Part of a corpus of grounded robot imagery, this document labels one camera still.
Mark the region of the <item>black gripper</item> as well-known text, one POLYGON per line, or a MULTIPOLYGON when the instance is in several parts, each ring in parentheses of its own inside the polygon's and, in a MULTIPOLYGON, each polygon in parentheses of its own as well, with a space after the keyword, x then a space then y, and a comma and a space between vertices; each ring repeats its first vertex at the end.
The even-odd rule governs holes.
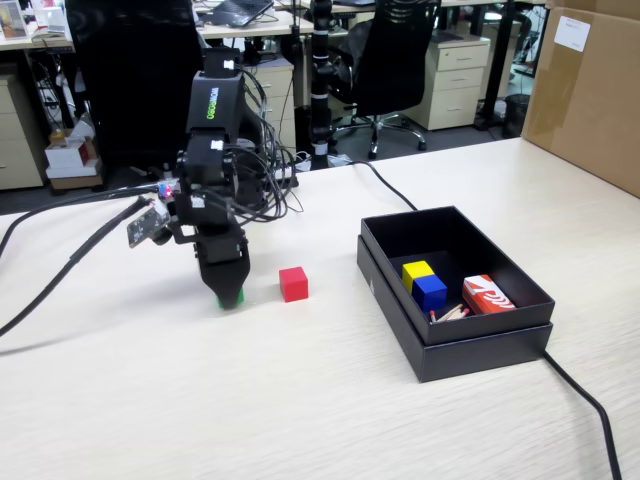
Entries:
POLYGON ((250 272, 248 241, 234 207, 230 197, 216 192, 179 193, 172 206, 174 239, 196 245, 202 281, 222 309, 234 309, 243 301, 250 272))

